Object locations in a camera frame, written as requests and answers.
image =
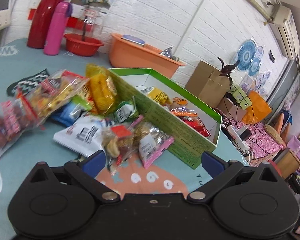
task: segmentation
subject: open box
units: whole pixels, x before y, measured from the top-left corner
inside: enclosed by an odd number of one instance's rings
[[[139,113],[165,133],[174,137],[175,141],[168,150],[191,168],[196,169],[201,164],[201,154],[204,151],[212,152],[217,147],[221,115],[200,99],[153,69],[112,68],[110,72],[120,99],[130,100],[134,96]],[[203,137],[178,117],[140,92],[147,87],[157,87],[171,99],[174,97],[187,99],[189,101],[187,107],[198,113],[211,136],[209,138]]]

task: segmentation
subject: red bottle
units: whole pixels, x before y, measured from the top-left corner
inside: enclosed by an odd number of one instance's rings
[[[35,49],[44,48],[53,12],[62,1],[41,0],[32,19],[27,46]]]

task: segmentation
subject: barcode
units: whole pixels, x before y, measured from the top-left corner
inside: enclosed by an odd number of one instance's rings
[[[126,117],[122,111],[122,108],[119,108],[116,113],[117,113],[117,118],[118,118],[119,122],[123,122],[124,120],[126,120]]]

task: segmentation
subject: cushion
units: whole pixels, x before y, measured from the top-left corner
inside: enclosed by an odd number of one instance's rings
[[[265,124],[264,125],[264,129],[266,131],[266,133],[273,139],[275,140],[277,143],[285,145],[285,142],[282,140],[282,138],[280,137],[280,134],[277,133],[277,131],[270,125]]]

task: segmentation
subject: power strip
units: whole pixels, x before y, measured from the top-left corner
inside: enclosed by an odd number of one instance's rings
[[[245,141],[242,141],[242,139],[240,138],[238,129],[236,127],[234,127],[233,125],[228,125],[227,130],[232,135],[242,152],[248,151],[250,149],[249,145]]]

